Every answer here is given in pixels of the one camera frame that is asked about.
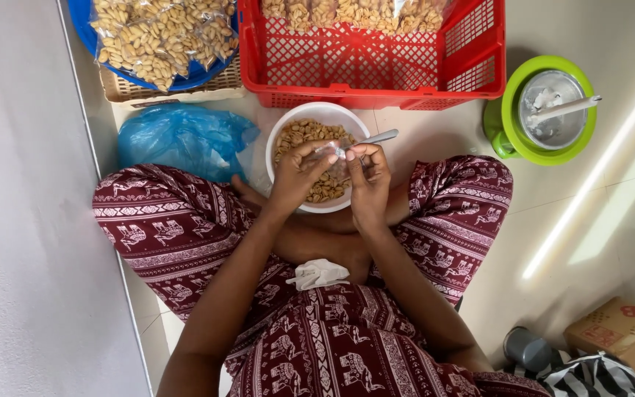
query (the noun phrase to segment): white stick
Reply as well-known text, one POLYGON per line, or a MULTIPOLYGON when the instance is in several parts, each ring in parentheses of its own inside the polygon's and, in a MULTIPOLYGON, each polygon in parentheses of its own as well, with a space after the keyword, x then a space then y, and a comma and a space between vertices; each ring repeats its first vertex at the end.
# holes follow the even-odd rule
POLYGON ((597 106, 597 103, 602 100, 601 95, 594 95, 593 97, 586 97, 580 100, 574 100, 572 102, 559 104, 551 108, 541 110, 536 114, 531 115, 531 120, 534 122, 542 122, 543 120, 558 117, 563 114, 577 112, 578 110, 584 110, 588 107, 597 106))

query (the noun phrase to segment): green container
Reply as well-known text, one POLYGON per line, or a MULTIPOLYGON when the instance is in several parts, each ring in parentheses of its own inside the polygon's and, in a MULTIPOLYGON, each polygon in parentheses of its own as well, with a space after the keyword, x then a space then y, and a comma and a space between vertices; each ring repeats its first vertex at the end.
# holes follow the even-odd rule
POLYGON ((525 135, 518 115, 521 92, 532 77, 549 70, 559 70, 570 74, 580 83, 586 96, 594 95, 594 89, 587 76, 577 65, 567 59, 552 55, 529 59, 511 76, 504 96, 489 101, 484 109, 482 127, 500 158, 525 158, 539 165, 559 165, 578 155, 592 138, 597 122, 596 107, 587 109, 587 123, 582 133, 566 148, 543 149, 525 135))

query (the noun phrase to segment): striped cloth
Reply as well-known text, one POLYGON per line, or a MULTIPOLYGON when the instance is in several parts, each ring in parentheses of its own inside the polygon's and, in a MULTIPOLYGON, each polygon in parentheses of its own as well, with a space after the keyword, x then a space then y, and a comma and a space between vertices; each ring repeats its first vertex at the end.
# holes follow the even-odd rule
POLYGON ((571 360, 566 352, 554 350, 550 365, 541 372, 520 365, 507 366, 503 371, 538 381, 554 397, 635 396, 635 372, 601 351, 571 360))

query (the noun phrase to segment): hand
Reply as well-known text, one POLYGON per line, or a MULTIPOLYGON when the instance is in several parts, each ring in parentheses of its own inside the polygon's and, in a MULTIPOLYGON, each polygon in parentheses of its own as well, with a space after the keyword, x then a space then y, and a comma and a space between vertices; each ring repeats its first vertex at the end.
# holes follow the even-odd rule
POLYGON ((337 155, 331 154, 313 162, 304 162, 304 157, 327 142, 329 140, 311 140, 283 155, 276 167, 268 207, 287 215, 304 203, 313 184, 323 172, 335 164, 337 155))
POLYGON ((362 143, 347 151, 347 165, 352 177, 352 218, 358 230, 386 225, 391 171, 384 150, 379 145, 362 143), (365 157, 368 168, 362 171, 359 158, 365 157))

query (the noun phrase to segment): red basket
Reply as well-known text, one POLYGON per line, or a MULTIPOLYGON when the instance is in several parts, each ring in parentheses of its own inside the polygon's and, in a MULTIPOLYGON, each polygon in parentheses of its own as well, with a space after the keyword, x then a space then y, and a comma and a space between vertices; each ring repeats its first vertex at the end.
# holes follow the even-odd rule
POLYGON ((286 29, 259 0, 238 2, 241 79, 264 107, 444 110, 504 93, 504 0, 458 0, 438 33, 387 37, 337 23, 286 29))

